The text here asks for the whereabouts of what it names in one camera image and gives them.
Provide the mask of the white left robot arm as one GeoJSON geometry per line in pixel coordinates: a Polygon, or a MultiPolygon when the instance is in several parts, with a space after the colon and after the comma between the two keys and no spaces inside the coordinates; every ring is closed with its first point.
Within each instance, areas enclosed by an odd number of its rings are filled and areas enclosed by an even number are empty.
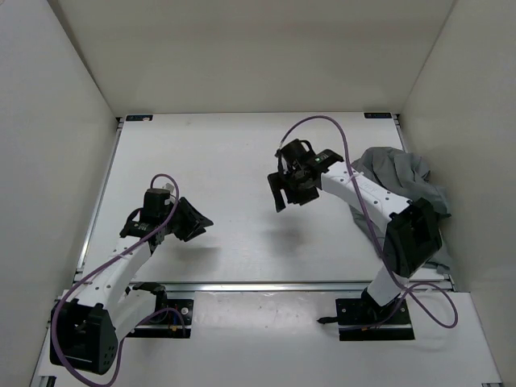
{"type": "Polygon", "coordinates": [[[123,339],[148,318],[169,310],[164,286],[135,282],[139,269],[173,235],[188,242],[213,222],[184,198],[149,189],[119,233],[109,260],[75,284],[52,310],[50,361],[74,372],[106,374],[123,339]]]}

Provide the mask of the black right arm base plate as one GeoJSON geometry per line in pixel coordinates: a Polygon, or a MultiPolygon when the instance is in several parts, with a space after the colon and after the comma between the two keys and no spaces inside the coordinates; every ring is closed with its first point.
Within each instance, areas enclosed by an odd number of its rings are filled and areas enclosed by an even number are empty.
{"type": "Polygon", "coordinates": [[[360,298],[337,298],[336,316],[321,317],[319,324],[335,323],[341,342],[415,340],[406,301],[396,308],[394,301],[377,313],[360,298]]]}

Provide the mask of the right blue corner label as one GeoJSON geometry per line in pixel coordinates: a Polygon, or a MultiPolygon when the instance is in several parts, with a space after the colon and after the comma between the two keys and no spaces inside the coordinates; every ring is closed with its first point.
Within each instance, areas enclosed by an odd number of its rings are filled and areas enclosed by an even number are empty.
{"type": "Polygon", "coordinates": [[[391,119],[392,115],[386,112],[364,112],[366,119],[391,119]]]}

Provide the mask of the blue corner label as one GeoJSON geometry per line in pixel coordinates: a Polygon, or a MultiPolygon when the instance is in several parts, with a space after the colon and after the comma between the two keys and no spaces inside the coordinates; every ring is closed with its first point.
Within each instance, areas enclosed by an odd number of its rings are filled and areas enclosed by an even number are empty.
{"type": "Polygon", "coordinates": [[[386,112],[364,112],[366,119],[391,119],[392,115],[386,112]]]}
{"type": "Polygon", "coordinates": [[[129,114],[125,118],[126,122],[150,122],[152,120],[152,114],[129,114]]]}

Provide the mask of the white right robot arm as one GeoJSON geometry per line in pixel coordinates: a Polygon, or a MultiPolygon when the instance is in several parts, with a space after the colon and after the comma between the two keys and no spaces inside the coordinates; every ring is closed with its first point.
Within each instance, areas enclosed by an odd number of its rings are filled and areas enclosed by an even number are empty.
{"type": "Polygon", "coordinates": [[[393,312],[409,279],[441,248],[438,217],[426,199],[390,193],[332,150],[315,153],[304,146],[296,141],[276,152],[277,171],[268,175],[276,211],[303,206],[325,192],[364,216],[383,266],[361,295],[361,312],[379,323],[393,312]]]}

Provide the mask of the left blue corner label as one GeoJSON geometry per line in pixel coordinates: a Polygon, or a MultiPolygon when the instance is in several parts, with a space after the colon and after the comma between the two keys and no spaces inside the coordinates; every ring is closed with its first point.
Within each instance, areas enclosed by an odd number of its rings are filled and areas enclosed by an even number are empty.
{"type": "Polygon", "coordinates": [[[152,120],[152,114],[129,114],[125,118],[126,122],[150,122],[152,120]]]}

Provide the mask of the aluminium front table rail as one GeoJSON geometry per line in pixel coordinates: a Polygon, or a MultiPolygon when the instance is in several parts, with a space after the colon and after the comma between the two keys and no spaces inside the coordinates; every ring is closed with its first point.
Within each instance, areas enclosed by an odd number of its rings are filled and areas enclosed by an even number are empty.
{"type": "Polygon", "coordinates": [[[161,282],[170,293],[193,292],[361,292],[367,282],[161,282]]]}

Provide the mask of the grey pleated skirt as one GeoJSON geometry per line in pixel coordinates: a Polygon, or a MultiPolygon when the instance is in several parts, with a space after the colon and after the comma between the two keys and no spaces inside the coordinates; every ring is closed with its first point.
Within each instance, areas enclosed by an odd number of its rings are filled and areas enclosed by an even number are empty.
{"type": "MultiPolygon", "coordinates": [[[[394,194],[412,201],[426,199],[432,204],[439,221],[452,215],[446,190],[431,183],[430,166],[417,154],[391,147],[371,147],[352,162],[352,167],[394,194]]],[[[350,211],[354,223],[372,242],[364,216],[351,206],[350,211]]],[[[452,258],[444,245],[424,265],[425,268],[434,268],[439,274],[450,274],[451,266],[452,258]]]]}

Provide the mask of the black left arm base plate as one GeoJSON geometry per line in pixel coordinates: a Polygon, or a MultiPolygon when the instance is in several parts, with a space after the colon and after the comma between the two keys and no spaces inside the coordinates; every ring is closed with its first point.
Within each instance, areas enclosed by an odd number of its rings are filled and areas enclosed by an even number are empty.
{"type": "Polygon", "coordinates": [[[194,300],[184,296],[169,296],[167,305],[172,311],[165,311],[138,326],[128,338],[189,339],[194,318],[194,300]]]}

